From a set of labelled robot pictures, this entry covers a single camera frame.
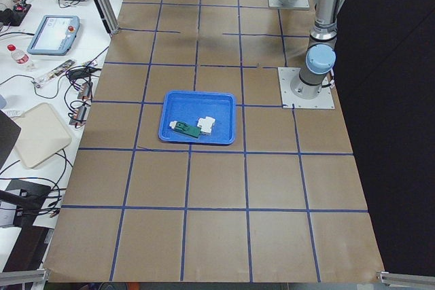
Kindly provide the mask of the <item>white circuit breaker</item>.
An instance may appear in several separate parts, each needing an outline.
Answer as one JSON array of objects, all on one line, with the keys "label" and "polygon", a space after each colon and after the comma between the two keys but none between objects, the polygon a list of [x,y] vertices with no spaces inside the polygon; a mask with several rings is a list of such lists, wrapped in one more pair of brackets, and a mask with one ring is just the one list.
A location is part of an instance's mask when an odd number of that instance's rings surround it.
[{"label": "white circuit breaker", "polygon": [[210,135],[215,126],[215,118],[209,116],[200,117],[196,126],[200,129],[201,134]]}]

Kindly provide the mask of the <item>green terminal block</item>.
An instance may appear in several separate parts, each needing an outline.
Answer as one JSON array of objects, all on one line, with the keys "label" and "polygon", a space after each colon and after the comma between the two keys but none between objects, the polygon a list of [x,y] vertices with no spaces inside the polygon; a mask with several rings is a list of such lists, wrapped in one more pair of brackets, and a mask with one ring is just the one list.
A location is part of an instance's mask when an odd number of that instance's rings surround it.
[{"label": "green terminal block", "polygon": [[176,133],[182,134],[187,137],[199,138],[201,135],[201,128],[198,126],[189,125],[181,121],[171,121],[169,127]]}]

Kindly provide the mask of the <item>blue plastic tray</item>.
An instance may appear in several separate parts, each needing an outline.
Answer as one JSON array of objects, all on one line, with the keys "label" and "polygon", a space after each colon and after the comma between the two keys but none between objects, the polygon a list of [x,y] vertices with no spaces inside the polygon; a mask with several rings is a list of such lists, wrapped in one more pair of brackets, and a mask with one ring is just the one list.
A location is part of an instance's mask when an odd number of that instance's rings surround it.
[{"label": "blue plastic tray", "polygon": [[[237,131],[236,103],[230,93],[172,90],[164,98],[158,136],[165,142],[230,145]],[[171,121],[196,126],[198,119],[206,116],[215,118],[215,126],[210,135],[201,134],[197,139],[169,127]]]}]

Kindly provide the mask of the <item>near teach pendant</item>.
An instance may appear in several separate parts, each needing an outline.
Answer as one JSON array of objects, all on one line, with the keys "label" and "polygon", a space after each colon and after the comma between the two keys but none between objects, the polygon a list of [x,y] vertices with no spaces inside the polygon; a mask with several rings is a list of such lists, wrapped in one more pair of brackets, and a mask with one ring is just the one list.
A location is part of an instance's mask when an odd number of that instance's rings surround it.
[{"label": "near teach pendant", "polygon": [[79,28],[78,16],[45,15],[27,52],[33,55],[63,56],[71,49]]}]

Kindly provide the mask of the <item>black monitor stand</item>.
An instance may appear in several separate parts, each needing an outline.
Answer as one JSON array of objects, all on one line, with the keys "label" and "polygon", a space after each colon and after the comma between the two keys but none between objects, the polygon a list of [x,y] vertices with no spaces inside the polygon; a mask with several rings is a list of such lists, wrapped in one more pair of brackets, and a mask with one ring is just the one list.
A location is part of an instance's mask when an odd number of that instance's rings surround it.
[{"label": "black monitor stand", "polygon": [[47,185],[12,179],[1,190],[1,227],[32,226],[50,190]]}]

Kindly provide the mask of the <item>plastic water bottle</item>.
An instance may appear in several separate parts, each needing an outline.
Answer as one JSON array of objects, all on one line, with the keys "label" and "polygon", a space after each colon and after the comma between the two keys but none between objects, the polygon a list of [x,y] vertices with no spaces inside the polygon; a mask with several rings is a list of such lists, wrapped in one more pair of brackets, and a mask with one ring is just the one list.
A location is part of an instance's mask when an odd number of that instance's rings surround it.
[{"label": "plastic water bottle", "polygon": [[18,49],[13,44],[7,45],[7,49],[10,52],[12,60],[18,65],[20,69],[25,71],[33,71],[35,69],[35,64],[26,52]]}]

